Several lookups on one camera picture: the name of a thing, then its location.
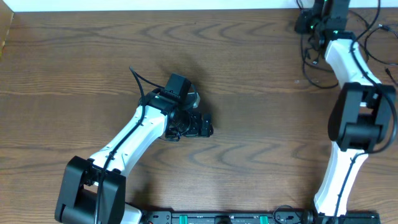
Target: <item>white backdrop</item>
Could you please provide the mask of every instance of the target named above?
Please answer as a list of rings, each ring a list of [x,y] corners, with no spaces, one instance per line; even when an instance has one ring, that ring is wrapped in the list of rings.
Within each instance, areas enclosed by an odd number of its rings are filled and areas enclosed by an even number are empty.
[[[187,9],[295,8],[295,0],[3,0],[14,12],[120,11]],[[302,0],[310,7],[313,0]],[[350,7],[376,7],[377,0],[351,0]],[[382,7],[398,7],[398,0],[382,0]]]

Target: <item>wooden table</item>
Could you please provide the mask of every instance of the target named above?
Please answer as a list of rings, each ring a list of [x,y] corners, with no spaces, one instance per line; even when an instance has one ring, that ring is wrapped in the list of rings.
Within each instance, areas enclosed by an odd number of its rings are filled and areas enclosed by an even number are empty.
[[[330,156],[327,122],[339,89],[304,79],[293,31],[298,14],[17,13],[0,62],[0,223],[55,223],[67,162],[101,149],[136,110],[129,65],[161,85],[172,72],[188,77],[202,110],[213,114],[215,134],[155,141],[128,178],[127,202],[177,211],[308,208]],[[397,23],[396,14],[383,9],[379,22]],[[349,18],[349,29],[364,29]],[[378,32],[369,49],[397,61],[397,47],[392,34]],[[369,66],[391,83],[383,65]],[[322,85],[336,82],[330,73],[309,74]],[[377,210],[383,223],[398,222],[397,149],[368,159],[350,210]]]

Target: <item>white panel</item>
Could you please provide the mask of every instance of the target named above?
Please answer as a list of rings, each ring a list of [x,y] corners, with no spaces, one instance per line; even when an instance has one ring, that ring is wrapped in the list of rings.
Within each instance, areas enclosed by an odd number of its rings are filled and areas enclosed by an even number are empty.
[[[4,0],[14,12],[125,11],[194,9],[296,8],[295,0]],[[310,7],[313,0],[302,0]],[[351,0],[350,7],[376,7],[377,0]],[[382,7],[398,7],[396,0],[383,0]]]

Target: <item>wood grain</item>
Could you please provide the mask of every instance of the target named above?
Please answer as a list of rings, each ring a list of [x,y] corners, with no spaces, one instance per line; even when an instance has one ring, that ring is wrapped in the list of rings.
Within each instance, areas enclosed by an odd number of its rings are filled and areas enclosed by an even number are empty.
[[[397,22],[396,13],[383,9],[379,22]],[[303,78],[298,14],[16,14],[0,63],[0,223],[55,223],[66,163],[101,149],[136,109],[129,65],[163,85],[171,72],[188,77],[201,109],[213,114],[215,135],[155,141],[128,178],[126,201],[201,211],[309,207],[330,156],[326,127],[338,89],[318,90]],[[348,28],[364,26],[350,15]],[[397,47],[393,35],[377,33],[369,49],[397,61]],[[391,83],[383,65],[369,66]],[[329,73],[309,74],[322,85],[336,82]],[[398,222],[396,149],[365,163],[350,210],[377,210],[383,223]]]

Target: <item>green tape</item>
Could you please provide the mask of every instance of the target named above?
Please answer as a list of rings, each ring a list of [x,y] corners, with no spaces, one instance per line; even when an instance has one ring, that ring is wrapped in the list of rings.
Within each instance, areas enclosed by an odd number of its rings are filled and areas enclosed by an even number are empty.
[[[260,216],[260,224],[268,224],[268,217],[267,216]]]
[[[188,216],[187,215],[180,215],[180,224],[188,224]]]

